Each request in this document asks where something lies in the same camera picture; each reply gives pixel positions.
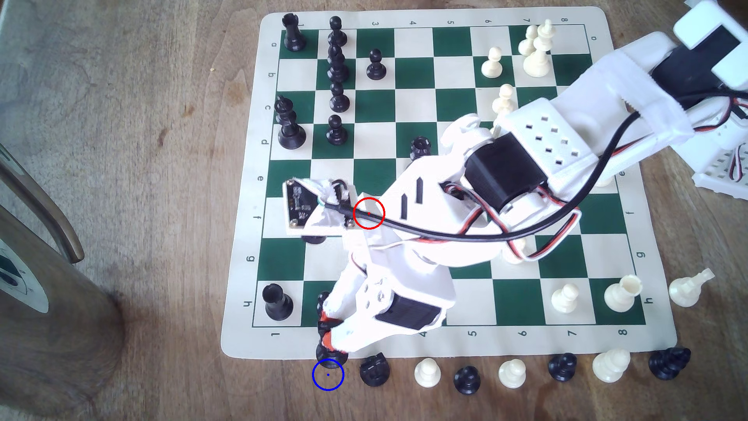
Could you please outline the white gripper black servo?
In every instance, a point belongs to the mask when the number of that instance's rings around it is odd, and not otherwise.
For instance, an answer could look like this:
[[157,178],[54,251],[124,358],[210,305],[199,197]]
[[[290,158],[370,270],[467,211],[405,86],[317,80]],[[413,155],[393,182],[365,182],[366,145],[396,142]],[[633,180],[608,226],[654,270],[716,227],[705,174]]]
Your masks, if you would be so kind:
[[396,335],[439,327],[455,304],[447,267],[392,233],[350,232],[351,259],[332,292],[319,295],[324,347],[352,353]]

